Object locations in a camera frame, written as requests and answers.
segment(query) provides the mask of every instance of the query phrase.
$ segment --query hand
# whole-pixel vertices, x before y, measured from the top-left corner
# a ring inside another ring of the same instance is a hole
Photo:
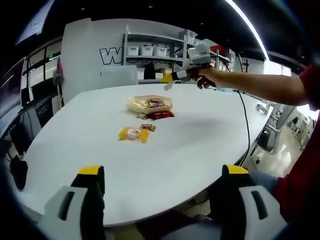
[[[187,73],[197,82],[199,89],[217,87],[216,79],[218,79],[219,72],[212,66],[191,68],[187,71]]]
[[[200,68],[198,71],[198,87],[200,89],[202,89],[202,87],[206,89],[208,88],[208,85],[212,86],[212,83],[214,84],[214,87],[225,87],[225,83],[222,80],[222,74],[223,72],[214,67]]]

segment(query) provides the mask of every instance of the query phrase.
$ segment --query red sleeve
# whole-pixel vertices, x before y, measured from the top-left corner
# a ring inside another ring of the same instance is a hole
[[[299,75],[312,110],[320,109],[320,68],[308,66]]]

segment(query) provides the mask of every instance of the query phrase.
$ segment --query red snack package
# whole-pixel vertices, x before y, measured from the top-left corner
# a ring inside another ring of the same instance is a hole
[[[150,119],[157,120],[157,119],[174,117],[175,115],[171,111],[163,111],[163,112],[150,113],[147,116]]]

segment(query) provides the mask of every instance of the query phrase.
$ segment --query white table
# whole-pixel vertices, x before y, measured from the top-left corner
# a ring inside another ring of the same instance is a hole
[[[177,84],[114,87],[81,93],[62,108],[32,142],[25,189],[17,191],[28,208],[44,214],[45,203],[78,170],[103,165],[103,223],[132,223],[169,210],[204,190],[221,176],[222,165],[234,164],[247,150],[247,127],[237,93],[199,90]],[[175,117],[142,120],[126,111],[133,96],[172,98]],[[257,99],[243,95],[251,142],[268,115],[258,112]],[[126,126],[152,123],[146,144],[118,141]]]

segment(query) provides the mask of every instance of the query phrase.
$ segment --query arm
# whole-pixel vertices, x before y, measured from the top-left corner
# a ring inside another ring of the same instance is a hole
[[[273,102],[293,106],[307,103],[305,88],[299,77],[222,72],[213,67],[201,69],[199,75],[218,87],[234,88]]]

